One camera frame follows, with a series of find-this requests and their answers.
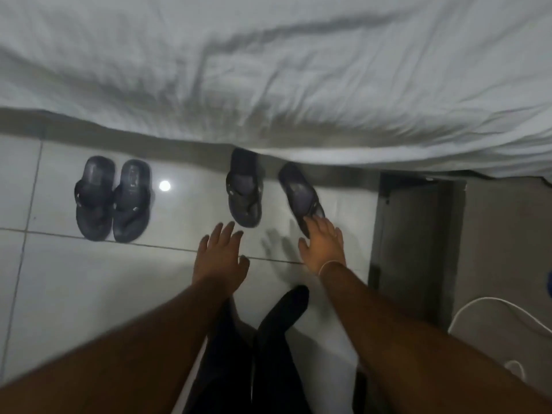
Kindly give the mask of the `person's right forearm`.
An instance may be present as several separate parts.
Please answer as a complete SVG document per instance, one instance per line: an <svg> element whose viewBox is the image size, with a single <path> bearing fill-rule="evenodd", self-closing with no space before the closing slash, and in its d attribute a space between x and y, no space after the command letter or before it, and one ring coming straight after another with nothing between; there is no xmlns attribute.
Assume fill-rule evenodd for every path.
<svg viewBox="0 0 552 414"><path fill-rule="evenodd" d="M320 280L397 414L552 414L552 403L534 389L467 344L405 316L349 269Z"/></svg>

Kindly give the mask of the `person's black trousers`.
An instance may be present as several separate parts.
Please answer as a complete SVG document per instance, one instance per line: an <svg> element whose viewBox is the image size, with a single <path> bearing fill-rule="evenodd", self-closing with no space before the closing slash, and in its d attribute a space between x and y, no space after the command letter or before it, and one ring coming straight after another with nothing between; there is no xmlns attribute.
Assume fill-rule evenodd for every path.
<svg viewBox="0 0 552 414"><path fill-rule="evenodd" d="M310 291L286 292L247 341L233 299L222 305L182 414L357 414L357 370L322 356L307 337L293 354L286 334L306 312Z"/></svg>

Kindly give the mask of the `grey bedside cabinet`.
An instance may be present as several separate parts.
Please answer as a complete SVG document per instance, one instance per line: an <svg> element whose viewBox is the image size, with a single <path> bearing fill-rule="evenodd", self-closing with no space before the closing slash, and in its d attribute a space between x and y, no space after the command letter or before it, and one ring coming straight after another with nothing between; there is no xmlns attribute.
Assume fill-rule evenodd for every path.
<svg viewBox="0 0 552 414"><path fill-rule="evenodd" d="M552 399L552 182L385 174L369 284Z"/></svg>

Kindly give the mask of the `dark flip-flop slipper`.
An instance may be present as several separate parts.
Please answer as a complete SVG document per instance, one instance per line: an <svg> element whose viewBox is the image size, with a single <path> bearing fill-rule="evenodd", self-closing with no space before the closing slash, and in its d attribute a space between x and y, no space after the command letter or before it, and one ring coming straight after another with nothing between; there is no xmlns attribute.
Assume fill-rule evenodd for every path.
<svg viewBox="0 0 552 414"><path fill-rule="evenodd" d="M308 182L300 167L292 162L287 162L280 169L278 179L301 232L307 239L310 239L304 218L314 215L321 218L325 217L324 209L315 188Z"/></svg>
<svg viewBox="0 0 552 414"><path fill-rule="evenodd" d="M262 208L256 153L243 148L232 151L230 170L226 176L226 191L234 221L247 229L258 226Z"/></svg>
<svg viewBox="0 0 552 414"><path fill-rule="evenodd" d="M118 243L131 243L147 229L151 208L151 168L139 159L127 160L113 192L113 236Z"/></svg>
<svg viewBox="0 0 552 414"><path fill-rule="evenodd" d="M115 170L111 159L90 157L74 186L77 226L89 241L104 241L112 229Z"/></svg>

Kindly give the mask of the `person's right hand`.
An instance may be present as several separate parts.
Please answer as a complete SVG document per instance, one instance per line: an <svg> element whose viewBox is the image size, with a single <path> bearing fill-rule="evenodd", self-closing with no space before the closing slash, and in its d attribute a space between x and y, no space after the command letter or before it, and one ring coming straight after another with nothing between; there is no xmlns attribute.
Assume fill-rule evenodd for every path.
<svg viewBox="0 0 552 414"><path fill-rule="evenodd" d="M329 260L339 260L347 266L344 248L340 247L335 237L336 226L329 219L327 219L328 234L323 235L319 231L319 227L316 223L316 215L312 217L306 216L304 220L310 234L310 239L308 239L307 244L310 247L312 255L312 264L306 265L307 269L311 273L317 275L321 265Z"/></svg>

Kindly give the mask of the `person's left forearm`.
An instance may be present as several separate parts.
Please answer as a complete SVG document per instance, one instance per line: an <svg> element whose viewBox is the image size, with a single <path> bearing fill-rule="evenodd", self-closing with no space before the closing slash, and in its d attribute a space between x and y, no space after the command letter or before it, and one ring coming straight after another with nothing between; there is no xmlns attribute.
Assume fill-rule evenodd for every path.
<svg viewBox="0 0 552 414"><path fill-rule="evenodd" d="M132 322L0 389L0 414L170 414L208 331L236 289L195 282Z"/></svg>

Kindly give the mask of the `white bed sheet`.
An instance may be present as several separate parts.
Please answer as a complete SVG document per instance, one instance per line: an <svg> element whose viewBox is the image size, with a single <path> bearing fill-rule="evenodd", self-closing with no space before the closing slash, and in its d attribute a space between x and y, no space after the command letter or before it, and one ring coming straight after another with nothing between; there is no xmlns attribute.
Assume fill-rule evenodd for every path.
<svg viewBox="0 0 552 414"><path fill-rule="evenodd" d="M552 0L0 0L0 108L552 183Z"/></svg>

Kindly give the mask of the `thin thread wristband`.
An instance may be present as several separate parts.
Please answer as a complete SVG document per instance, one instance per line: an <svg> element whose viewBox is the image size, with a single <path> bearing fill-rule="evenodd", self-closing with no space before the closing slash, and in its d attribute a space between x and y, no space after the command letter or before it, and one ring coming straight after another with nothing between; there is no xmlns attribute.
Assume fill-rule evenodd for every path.
<svg viewBox="0 0 552 414"><path fill-rule="evenodd" d="M326 272L341 271L343 269L348 269L346 264L343 264L339 260L329 260L321 265L317 272L317 276L321 278L321 276Z"/></svg>

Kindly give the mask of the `person's left hand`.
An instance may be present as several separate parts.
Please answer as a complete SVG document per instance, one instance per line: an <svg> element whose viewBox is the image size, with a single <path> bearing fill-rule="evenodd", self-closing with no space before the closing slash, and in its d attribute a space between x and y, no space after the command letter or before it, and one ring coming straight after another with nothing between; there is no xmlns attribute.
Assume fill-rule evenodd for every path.
<svg viewBox="0 0 552 414"><path fill-rule="evenodd" d="M233 231L235 248L232 250L219 249L219 234L221 228L226 224L218 223L209 235L209 244L207 250L200 256L196 254L192 283L199 283L205 280L214 281L224 289L225 297L231 297L241 284L237 283L236 272L239 248L243 231Z"/></svg>

